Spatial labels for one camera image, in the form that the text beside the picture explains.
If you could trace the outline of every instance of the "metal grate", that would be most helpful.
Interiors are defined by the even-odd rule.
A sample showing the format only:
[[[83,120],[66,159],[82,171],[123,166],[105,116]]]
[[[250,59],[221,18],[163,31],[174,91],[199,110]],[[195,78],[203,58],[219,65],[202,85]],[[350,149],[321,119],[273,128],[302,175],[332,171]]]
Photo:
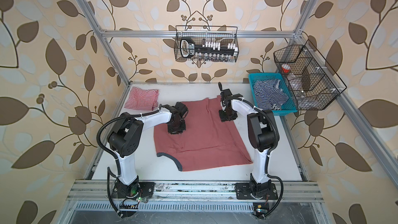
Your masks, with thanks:
[[[342,80],[343,87],[333,84],[324,69],[339,77],[336,71],[326,60],[325,65],[316,62],[306,45],[277,50],[274,59],[298,110],[324,110],[347,88]],[[290,73],[296,78],[288,80]]]
[[[78,211],[113,211],[109,202],[80,201]],[[147,212],[252,212],[252,202],[141,202],[138,211]]]

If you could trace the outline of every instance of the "red and white striped cloth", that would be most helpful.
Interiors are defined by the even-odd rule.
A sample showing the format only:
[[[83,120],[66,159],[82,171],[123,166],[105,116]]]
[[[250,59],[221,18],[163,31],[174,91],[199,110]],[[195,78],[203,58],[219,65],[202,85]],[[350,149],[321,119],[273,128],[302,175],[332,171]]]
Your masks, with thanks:
[[[142,90],[138,87],[132,87],[124,107],[135,110],[152,111],[158,106],[159,90]]]

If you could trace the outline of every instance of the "hanging wire basket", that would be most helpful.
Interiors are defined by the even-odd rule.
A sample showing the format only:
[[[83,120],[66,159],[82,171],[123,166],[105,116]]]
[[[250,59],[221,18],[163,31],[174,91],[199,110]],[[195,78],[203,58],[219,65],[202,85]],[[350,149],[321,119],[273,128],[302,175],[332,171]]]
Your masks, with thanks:
[[[312,55],[315,51],[315,45],[307,41],[305,45],[290,45],[274,52],[276,66],[297,110],[324,110],[347,88],[321,53],[324,64],[316,61]],[[334,83],[327,71],[341,84]]]
[[[236,62],[239,54],[237,27],[177,25],[176,61]]]

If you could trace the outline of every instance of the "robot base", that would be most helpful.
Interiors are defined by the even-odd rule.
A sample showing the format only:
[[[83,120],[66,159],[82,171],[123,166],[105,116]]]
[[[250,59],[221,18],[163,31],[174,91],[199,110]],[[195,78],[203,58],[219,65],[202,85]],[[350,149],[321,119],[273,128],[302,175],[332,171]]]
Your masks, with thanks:
[[[114,194],[112,195],[112,197],[131,197],[131,199],[137,199],[138,197],[150,198],[153,195],[154,188],[154,182],[138,182],[138,177],[128,186],[124,185],[121,181],[116,180],[115,186],[113,188]]]
[[[278,194],[275,184],[269,180],[266,183],[256,183],[250,175],[249,183],[235,184],[236,198],[238,200],[277,200]]]

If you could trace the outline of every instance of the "wallpaper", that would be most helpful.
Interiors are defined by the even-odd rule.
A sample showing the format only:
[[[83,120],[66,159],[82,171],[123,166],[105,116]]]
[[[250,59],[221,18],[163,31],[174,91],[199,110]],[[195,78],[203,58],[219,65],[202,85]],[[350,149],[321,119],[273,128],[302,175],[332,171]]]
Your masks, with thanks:
[[[304,36],[398,157],[398,0],[319,0]]]
[[[304,36],[398,155],[398,0],[319,0]],[[337,102],[287,116],[336,224],[396,223],[398,192]]]
[[[307,0],[87,0],[103,29],[167,30],[169,25],[293,30]]]
[[[336,224],[396,223],[398,191],[337,102],[287,115],[299,153]]]
[[[0,216],[54,223],[124,86],[74,0],[0,0],[0,11]]]
[[[241,38],[237,62],[176,61],[174,39],[113,38],[112,48],[133,82],[244,82],[249,73],[275,72],[273,52],[283,38]],[[113,67],[108,74],[114,75]]]

